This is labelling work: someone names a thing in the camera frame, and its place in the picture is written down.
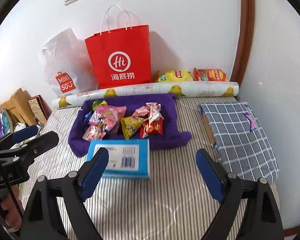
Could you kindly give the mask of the person's left hand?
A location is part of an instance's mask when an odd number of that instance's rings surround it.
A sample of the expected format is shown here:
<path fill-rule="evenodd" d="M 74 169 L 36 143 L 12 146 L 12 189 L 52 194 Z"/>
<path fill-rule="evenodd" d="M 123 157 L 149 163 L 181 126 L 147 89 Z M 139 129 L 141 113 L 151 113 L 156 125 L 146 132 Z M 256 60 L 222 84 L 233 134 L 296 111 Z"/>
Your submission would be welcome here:
<path fill-rule="evenodd" d="M 13 194 L 18 202 L 18 205 L 23 211 L 22 202 L 19 199 L 19 188 L 17 185 L 12 186 Z M 19 215 L 19 212 L 13 202 L 11 195 L 8 193 L 6 198 L 1 202 L 1 207 L 3 210 L 7 211 L 7 215 L 5 217 L 5 222 L 8 226 L 14 228 L 14 230 L 18 230 L 21 227 L 22 218 Z"/>

